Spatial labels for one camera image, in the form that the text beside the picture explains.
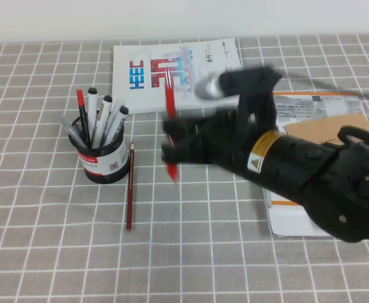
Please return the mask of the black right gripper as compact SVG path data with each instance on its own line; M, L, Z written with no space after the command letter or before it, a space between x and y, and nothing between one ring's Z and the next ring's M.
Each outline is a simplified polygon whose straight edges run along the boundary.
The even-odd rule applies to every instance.
M246 132L238 132L235 110L220 110L212 116L164 119L163 131L173 143L189 136L190 143L162 145L162 160L169 164L212 164L235 173L262 187L274 187L277 177L271 171L248 169L248 159L257 140L278 127L249 122Z

